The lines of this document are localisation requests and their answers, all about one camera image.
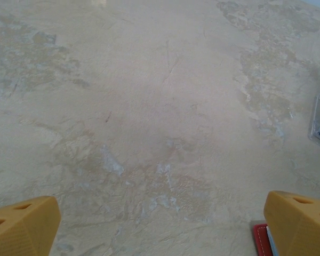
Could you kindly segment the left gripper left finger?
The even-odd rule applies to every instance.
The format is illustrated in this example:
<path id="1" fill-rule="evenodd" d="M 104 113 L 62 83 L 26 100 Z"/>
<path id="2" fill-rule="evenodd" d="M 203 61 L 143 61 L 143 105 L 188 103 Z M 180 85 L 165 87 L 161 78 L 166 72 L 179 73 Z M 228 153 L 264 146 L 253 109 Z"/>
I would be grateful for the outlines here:
<path id="1" fill-rule="evenodd" d="M 49 255 L 60 221 L 60 209 L 53 196 L 1 207 L 0 256 Z"/>

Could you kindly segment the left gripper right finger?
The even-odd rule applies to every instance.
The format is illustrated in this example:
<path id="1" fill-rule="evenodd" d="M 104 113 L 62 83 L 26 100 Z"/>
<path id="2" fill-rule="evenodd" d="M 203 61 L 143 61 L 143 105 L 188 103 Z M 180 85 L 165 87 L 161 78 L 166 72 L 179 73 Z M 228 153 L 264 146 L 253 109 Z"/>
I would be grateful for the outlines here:
<path id="1" fill-rule="evenodd" d="M 279 255 L 320 255 L 320 199 L 270 191 L 263 214 Z"/>

